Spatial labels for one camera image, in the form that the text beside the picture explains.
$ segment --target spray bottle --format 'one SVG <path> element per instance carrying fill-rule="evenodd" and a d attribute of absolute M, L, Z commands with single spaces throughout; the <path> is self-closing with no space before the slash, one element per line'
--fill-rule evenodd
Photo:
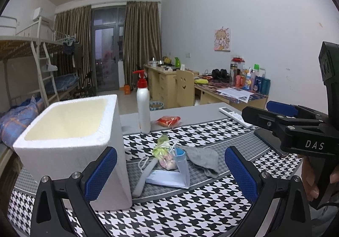
<path fill-rule="evenodd" d="M 148 134 L 150 132 L 150 92 L 147 89 L 147 81 L 144 76 L 145 71 L 139 70 L 133 73 L 140 74 L 137 91 L 139 127 L 141 133 Z"/>
<path fill-rule="evenodd" d="M 251 73 L 251 90 L 253 90 L 253 87 L 254 87 L 255 76 L 256 76 L 256 72 L 253 70 Z"/>

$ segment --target paper document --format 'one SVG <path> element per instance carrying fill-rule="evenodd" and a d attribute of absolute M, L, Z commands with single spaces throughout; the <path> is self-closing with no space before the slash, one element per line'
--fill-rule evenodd
<path fill-rule="evenodd" d="M 242 102 L 248 103 L 250 95 L 253 93 L 238 88 L 226 88 L 217 90 L 222 96 L 233 97 Z"/>

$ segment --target headphones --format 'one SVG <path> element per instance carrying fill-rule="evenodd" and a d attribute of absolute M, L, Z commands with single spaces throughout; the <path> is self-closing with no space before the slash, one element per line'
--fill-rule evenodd
<path fill-rule="evenodd" d="M 214 69 L 212 70 L 212 77 L 215 80 L 224 80 L 229 82 L 229 74 L 227 73 L 226 69 Z"/>

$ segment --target wooden chair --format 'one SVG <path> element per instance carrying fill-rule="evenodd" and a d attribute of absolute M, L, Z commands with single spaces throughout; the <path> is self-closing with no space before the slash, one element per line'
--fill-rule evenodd
<path fill-rule="evenodd" d="M 177 70 L 177 104 L 179 107 L 194 106 L 194 74 Z"/>

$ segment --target human hand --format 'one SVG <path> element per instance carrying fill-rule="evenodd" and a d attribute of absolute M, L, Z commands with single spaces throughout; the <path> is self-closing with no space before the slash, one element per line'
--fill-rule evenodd
<path fill-rule="evenodd" d="M 307 200 L 311 202 L 319 196 L 319 188 L 314 183 L 315 174 L 308 157 L 298 155 L 298 158 L 303 158 L 301 167 L 301 179 L 304 185 Z M 339 182 L 339 165 L 337 165 L 336 168 L 333 170 L 332 174 L 329 177 L 329 181 L 330 183 Z"/>

